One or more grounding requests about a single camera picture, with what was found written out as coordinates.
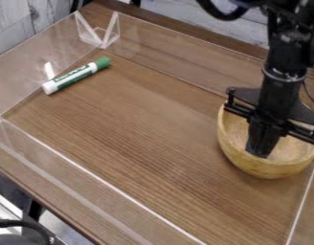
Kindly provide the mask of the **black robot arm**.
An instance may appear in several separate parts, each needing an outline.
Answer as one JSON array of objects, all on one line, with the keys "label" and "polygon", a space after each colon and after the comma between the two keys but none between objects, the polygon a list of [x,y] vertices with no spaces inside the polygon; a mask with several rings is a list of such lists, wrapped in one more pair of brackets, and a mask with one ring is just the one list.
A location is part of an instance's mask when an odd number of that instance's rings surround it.
[{"label": "black robot arm", "polygon": [[230,87],[224,110],[246,118],[244,150],[271,154],[282,137],[314,145],[314,110],[301,101],[306,72],[314,67],[314,0],[262,0],[268,12],[270,51],[258,88]]}]

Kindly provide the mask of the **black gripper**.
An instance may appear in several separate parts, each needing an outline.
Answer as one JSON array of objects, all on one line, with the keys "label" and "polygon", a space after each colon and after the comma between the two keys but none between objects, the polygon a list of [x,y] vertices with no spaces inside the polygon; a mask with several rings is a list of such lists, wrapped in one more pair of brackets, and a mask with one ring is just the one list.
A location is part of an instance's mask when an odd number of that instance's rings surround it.
[{"label": "black gripper", "polygon": [[287,135],[314,145],[314,110],[299,100],[299,90],[228,87],[224,110],[248,123],[244,150],[268,157]]}]

